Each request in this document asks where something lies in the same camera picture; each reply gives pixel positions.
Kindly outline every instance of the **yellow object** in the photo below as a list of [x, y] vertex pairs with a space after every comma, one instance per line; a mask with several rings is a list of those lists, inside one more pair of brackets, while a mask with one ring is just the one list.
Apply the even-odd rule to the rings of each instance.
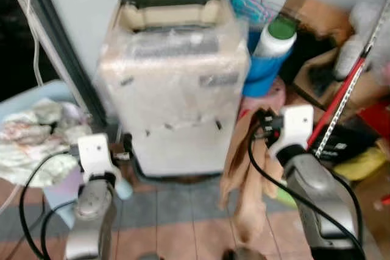
[[377, 147], [370, 147], [362, 154], [337, 165], [334, 170], [348, 180], [357, 181], [368, 177], [386, 161], [386, 156]]

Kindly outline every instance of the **metal chain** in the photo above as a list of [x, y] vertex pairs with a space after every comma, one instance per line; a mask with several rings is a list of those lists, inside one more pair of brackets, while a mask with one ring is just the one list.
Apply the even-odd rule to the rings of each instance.
[[[389, 12], [390, 12], [390, 0], [386, 0], [386, 3], [384, 4], [383, 9], [382, 9], [381, 14], [380, 14], [380, 17], [379, 17], [379, 19], [377, 21], [377, 25], [373, 29], [373, 31], [371, 33], [371, 36], [370, 36], [370, 39], [367, 42], [366, 47], [364, 48], [365, 53], [368, 53], [372, 49], [372, 47], [374, 46], [374, 43], [375, 43], [375, 41], [377, 40], [377, 37], [378, 37], [378, 33], [379, 33], [382, 25], [385, 23], [385, 21], [386, 21], [386, 19], [388, 17]], [[337, 108], [336, 113], [333, 116], [333, 118], [332, 118], [332, 120], [331, 120], [331, 122], [330, 122], [330, 124], [328, 126], [328, 129], [325, 132], [325, 135], [324, 135], [324, 137], [321, 140], [321, 143], [319, 144], [319, 147], [318, 147], [318, 149], [316, 151], [316, 157], [319, 158], [321, 156], [321, 153], [324, 150], [324, 148], [325, 148], [325, 146], [326, 146], [326, 144], [328, 142], [328, 139], [329, 139], [333, 129], [335, 128], [336, 123], [339, 120], [340, 115], [341, 115], [341, 113], [342, 113], [342, 111], [343, 111], [347, 101], [349, 100], [350, 95], [352, 94], [353, 88], [355, 87], [356, 82], [358, 81], [359, 76], [360, 76], [360, 74], [363, 71], [364, 65], [365, 65], [365, 62], [357, 70], [357, 72], [355, 73], [355, 75], [354, 75], [354, 77], [353, 77], [353, 79], [351, 81], [351, 84], [347, 88], [346, 93], [343, 95], [341, 103], [339, 104], [339, 107]]]

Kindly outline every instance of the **crumpled cloth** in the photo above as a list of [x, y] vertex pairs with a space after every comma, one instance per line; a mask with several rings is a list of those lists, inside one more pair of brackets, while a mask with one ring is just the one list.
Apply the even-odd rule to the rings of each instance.
[[[227, 154], [224, 173], [220, 181], [220, 207], [225, 208], [229, 201], [229, 193], [239, 189], [238, 203], [233, 216], [238, 236], [244, 243], [251, 242], [258, 236], [266, 220], [266, 205], [262, 201], [263, 193], [275, 198], [277, 187], [251, 165], [247, 146], [249, 136], [256, 125], [254, 114], [258, 109], [267, 109], [266, 105], [252, 109], [236, 124]], [[253, 155], [258, 165], [272, 178], [280, 180], [283, 168], [277, 160], [272, 160], [263, 139], [253, 142]]]
[[[91, 134], [88, 119], [76, 105], [42, 99], [31, 109], [4, 118], [0, 127], [0, 177], [25, 185], [47, 156], [69, 150], [78, 137]], [[71, 155], [54, 156], [32, 180], [31, 187], [62, 181], [75, 167]]]

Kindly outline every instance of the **blue container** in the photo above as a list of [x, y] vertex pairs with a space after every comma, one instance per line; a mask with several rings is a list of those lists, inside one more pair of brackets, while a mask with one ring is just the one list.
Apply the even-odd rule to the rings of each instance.
[[250, 68], [243, 88], [243, 96], [264, 96], [272, 86], [280, 67], [290, 55], [291, 50], [279, 57], [250, 58]]

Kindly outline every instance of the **green bottle cap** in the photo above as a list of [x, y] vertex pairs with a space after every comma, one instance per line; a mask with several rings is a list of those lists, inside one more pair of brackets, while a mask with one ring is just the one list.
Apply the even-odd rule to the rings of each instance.
[[296, 24], [292, 19], [278, 16], [268, 26], [271, 36], [279, 40], [290, 39], [296, 32]]

